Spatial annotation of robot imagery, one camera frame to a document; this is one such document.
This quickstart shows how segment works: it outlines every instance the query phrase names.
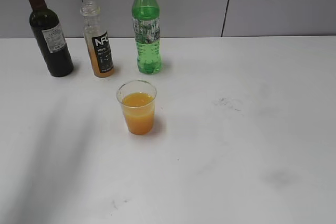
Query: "orange juice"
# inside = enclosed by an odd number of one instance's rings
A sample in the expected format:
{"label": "orange juice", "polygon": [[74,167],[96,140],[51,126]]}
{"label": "orange juice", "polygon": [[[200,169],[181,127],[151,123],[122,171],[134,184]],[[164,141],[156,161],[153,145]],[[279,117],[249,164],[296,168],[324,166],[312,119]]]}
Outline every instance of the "orange juice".
{"label": "orange juice", "polygon": [[143,135],[154,125],[154,97],[147,93],[136,92],[122,100],[122,109],[130,132]]}

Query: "wine label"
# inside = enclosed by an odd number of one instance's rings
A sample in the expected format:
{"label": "wine label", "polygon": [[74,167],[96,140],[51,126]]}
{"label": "wine label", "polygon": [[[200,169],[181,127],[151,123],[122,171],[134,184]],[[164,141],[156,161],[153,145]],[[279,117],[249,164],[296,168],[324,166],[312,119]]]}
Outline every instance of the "wine label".
{"label": "wine label", "polygon": [[92,37],[93,47],[95,49],[99,71],[106,73],[113,68],[111,48],[107,32],[98,37]]}
{"label": "wine label", "polygon": [[140,20],[133,18],[135,40],[143,44],[151,44],[160,39],[159,18]]}
{"label": "wine label", "polygon": [[42,34],[51,53],[58,52],[66,45],[60,23],[54,28],[42,30]]}

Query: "cup rim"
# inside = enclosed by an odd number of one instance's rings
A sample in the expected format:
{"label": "cup rim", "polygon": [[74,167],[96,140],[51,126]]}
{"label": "cup rim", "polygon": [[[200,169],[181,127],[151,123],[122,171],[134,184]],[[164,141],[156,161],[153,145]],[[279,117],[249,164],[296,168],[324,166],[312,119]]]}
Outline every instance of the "cup rim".
{"label": "cup rim", "polygon": [[[147,103],[146,105],[143,105],[143,106],[127,106],[127,105],[123,104],[122,101],[120,101],[119,98],[118,98],[118,92],[122,89],[122,87],[124,87],[124,86],[126,86],[127,84],[130,84],[130,83],[132,83],[132,82],[144,82],[144,83],[149,84],[150,86],[152,86],[152,87],[154,88],[154,90],[155,90],[155,96],[153,97],[153,100],[152,100],[151,102]],[[143,108],[143,107],[146,107],[146,106],[150,105],[152,102],[154,102],[154,100],[155,100],[155,98],[156,98],[156,95],[157,95],[156,87],[155,87],[153,84],[151,84],[151,83],[149,83],[148,81],[145,81],[145,80],[132,80],[132,81],[125,82],[123,85],[120,86],[120,88],[118,88],[117,93],[116,93],[117,101],[118,101],[122,106],[125,106],[125,107],[127,107],[127,108],[133,108],[133,109]]]}

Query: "clear plastic cup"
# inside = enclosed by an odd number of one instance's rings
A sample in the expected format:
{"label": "clear plastic cup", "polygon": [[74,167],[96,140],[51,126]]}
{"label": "clear plastic cup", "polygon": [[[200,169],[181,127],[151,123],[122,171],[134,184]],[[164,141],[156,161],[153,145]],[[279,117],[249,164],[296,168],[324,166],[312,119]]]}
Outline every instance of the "clear plastic cup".
{"label": "clear plastic cup", "polygon": [[130,81],[117,91],[127,127],[136,135],[143,135],[153,128],[156,88],[147,81]]}

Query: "dark glass bottle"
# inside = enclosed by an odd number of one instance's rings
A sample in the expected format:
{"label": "dark glass bottle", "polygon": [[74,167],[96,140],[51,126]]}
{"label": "dark glass bottle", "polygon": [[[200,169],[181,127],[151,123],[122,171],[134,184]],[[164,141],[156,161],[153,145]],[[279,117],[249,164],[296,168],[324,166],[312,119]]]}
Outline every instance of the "dark glass bottle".
{"label": "dark glass bottle", "polygon": [[59,19],[45,0],[29,0],[33,9],[29,23],[50,74],[62,77],[74,69]]}

